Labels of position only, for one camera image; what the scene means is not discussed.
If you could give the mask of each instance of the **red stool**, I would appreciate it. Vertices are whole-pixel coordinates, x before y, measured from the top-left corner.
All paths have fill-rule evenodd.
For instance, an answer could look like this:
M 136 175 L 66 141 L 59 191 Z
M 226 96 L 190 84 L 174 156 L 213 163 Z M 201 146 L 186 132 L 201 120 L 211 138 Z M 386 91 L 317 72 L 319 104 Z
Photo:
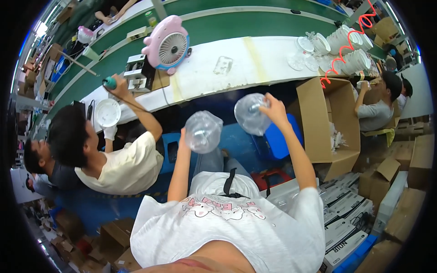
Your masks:
M 281 177 L 281 182 L 271 186 L 269 176 L 272 175 L 279 175 Z M 251 173 L 250 176 L 255 181 L 255 184 L 258 186 L 258 189 L 260 191 L 267 190 L 267 196 L 270 195 L 270 188 L 274 187 L 276 185 L 280 185 L 282 183 L 285 183 L 287 181 L 292 180 L 288 174 L 286 174 L 283 170 L 280 168 L 273 168 L 270 170 L 265 170 L 260 173 Z

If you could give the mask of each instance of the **white work table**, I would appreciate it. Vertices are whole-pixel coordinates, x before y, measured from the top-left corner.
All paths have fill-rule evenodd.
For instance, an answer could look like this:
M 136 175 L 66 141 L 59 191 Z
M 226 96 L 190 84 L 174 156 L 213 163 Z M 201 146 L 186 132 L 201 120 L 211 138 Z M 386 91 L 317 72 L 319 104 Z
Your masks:
M 313 72 L 304 67 L 302 71 L 296 71 L 288 65 L 286 55 L 297 50 L 296 38 L 243 37 L 193 46 L 191 56 L 186 58 L 170 77 L 169 86 L 143 94 L 136 100 L 146 110 L 154 112 L 215 93 L 323 76 L 324 73 L 320 69 Z M 222 62 L 223 57 L 232 59 L 230 69 L 228 64 Z M 219 59 L 222 69 L 216 68 Z M 87 108 L 92 100 L 97 105 L 106 98 L 108 93 L 100 86 L 82 101 Z M 118 124 L 135 119 L 137 117 L 133 111 L 126 104 L 122 104 Z M 97 122 L 94 127 L 97 132 L 102 130 Z

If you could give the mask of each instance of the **black hair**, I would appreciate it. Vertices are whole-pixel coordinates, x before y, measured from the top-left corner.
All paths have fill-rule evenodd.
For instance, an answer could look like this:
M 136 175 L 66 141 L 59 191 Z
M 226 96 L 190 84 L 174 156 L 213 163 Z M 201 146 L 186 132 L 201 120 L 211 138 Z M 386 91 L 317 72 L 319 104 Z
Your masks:
M 44 169 L 39 165 L 40 156 L 36 151 L 32 151 L 32 140 L 28 138 L 24 143 L 24 166 L 30 173 L 45 173 Z
M 30 178 L 29 178 L 29 176 L 26 178 L 26 182 L 25 182 L 25 184 L 26 184 L 26 188 L 29 190 L 29 191 L 31 191 L 31 192 L 35 192 L 35 190 L 33 189 L 33 188 L 31 188 L 30 187 L 30 185 L 29 185 L 29 180 L 31 180 Z
M 385 82 L 387 89 L 390 89 L 390 100 L 395 101 L 402 91 L 402 81 L 401 79 L 391 71 L 383 71 L 381 74 L 382 80 Z
M 87 166 L 83 146 L 89 135 L 85 129 L 86 119 L 80 108 L 67 105 L 53 117 L 47 136 L 50 151 L 55 160 L 68 167 Z
M 404 78 L 404 75 L 401 74 L 402 84 L 405 87 L 405 92 L 407 97 L 411 97 L 413 95 L 413 86 L 410 84 L 409 80 Z

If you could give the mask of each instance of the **white glove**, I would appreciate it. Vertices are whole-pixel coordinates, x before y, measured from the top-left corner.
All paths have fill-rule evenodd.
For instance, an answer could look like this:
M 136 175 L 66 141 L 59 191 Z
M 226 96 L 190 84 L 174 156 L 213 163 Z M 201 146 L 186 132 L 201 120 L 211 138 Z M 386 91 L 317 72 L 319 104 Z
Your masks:
M 105 139 L 114 141 L 115 133 L 117 133 L 117 125 L 111 127 L 103 127 L 103 135 Z

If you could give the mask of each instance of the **pink fan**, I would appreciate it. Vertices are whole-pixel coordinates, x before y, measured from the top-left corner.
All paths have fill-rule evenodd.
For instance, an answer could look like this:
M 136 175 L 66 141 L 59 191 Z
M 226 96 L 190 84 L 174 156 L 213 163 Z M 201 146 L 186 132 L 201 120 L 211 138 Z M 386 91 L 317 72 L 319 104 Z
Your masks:
M 150 65 L 166 70 L 169 75 L 174 74 L 176 66 L 191 54 L 190 37 L 182 27 L 182 19 L 177 15 L 162 20 L 143 42 L 146 47 L 141 53 L 147 55 Z

